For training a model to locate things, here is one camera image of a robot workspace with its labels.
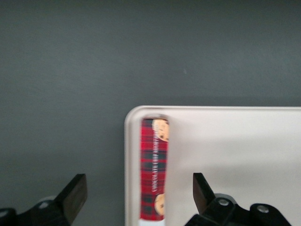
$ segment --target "gray wall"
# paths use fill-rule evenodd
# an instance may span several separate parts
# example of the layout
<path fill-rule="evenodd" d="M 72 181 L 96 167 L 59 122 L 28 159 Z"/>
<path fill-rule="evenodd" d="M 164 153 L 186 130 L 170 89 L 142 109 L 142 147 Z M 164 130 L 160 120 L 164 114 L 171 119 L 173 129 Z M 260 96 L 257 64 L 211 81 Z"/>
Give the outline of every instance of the gray wall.
<path fill-rule="evenodd" d="M 86 173 L 74 225 L 123 225 L 132 108 L 300 106 L 297 2 L 0 1 L 1 207 Z"/>

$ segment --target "white plastic tray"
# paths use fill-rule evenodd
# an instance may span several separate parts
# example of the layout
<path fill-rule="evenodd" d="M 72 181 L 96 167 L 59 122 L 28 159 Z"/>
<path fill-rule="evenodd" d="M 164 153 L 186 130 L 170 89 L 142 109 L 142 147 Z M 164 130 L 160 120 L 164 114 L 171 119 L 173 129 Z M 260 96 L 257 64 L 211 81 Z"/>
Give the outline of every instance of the white plastic tray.
<path fill-rule="evenodd" d="M 170 122 L 166 226 L 183 226 L 197 213 L 193 172 L 247 210 L 256 202 L 270 204 L 300 224 L 300 107 L 140 106 L 125 121 L 126 226 L 138 226 L 140 123 L 152 114 Z"/>

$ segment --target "tartan pattern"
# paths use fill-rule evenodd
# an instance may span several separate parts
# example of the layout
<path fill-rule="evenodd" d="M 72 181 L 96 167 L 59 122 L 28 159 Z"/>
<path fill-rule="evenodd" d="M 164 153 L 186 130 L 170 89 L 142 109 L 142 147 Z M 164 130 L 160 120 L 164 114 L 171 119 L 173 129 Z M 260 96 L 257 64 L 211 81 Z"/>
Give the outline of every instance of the tartan pattern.
<path fill-rule="evenodd" d="M 145 220 L 159 221 L 164 216 L 159 215 L 155 210 L 155 199 L 158 194 L 164 193 L 166 175 L 166 156 L 168 142 L 157 138 L 157 189 L 153 190 L 153 153 L 154 153 L 154 130 L 153 119 L 142 120 L 141 125 L 141 214 L 140 218 Z"/>

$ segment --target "red tartan label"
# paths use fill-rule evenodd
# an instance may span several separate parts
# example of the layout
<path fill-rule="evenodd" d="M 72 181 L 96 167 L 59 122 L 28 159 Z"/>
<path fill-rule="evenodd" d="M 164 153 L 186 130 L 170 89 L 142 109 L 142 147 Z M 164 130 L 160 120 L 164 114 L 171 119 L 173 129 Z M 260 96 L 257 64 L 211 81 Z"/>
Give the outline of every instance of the red tartan label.
<path fill-rule="evenodd" d="M 141 126 L 141 214 L 145 220 L 164 219 L 169 123 L 144 119 Z"/>

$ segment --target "screw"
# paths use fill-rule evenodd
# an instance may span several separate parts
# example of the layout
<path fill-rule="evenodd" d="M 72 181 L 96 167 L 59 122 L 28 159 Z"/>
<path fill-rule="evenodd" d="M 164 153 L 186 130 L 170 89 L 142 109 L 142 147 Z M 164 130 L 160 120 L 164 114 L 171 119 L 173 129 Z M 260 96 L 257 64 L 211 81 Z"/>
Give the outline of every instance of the screw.
<path fill-rule="evenodd" d="M 225 200 L 225 199 L 220 199 L 220 200 L 218 201 L 218 203 L 219 203 L 220 205 L 222 205 L 222 206 L 228 206 L 228 205 L 229 205 L 229 202 L 228 202 L 227 200 Z"/>
<path fill-rule="evenodd" d="M 48 206 L 48 203 L 47 203 L 47 202 L 43 202 L 43 203 L 39 206 L 39 209 L 46 208 L 47 206 Z"/>
<path fill-rule="evenodd" d="M 257 206 L 257 209 L 258 209 L 258 211 L 260 211 L 261 213 L 268 213 L 268 212 L 269 212 L 269 209 L 268 209 L 268 207 L 266 207 L 266 206 L 260 205 L 260 206 Z"/>
<path fill-rule="evenodd" d="M 8 214 L 8 211 L 7 211 L 7 210 L 0 212 L 0 218 L 1 218 L 1 217 L 4 217 L 4 216 L 7 215 L 7 214 Z"/>

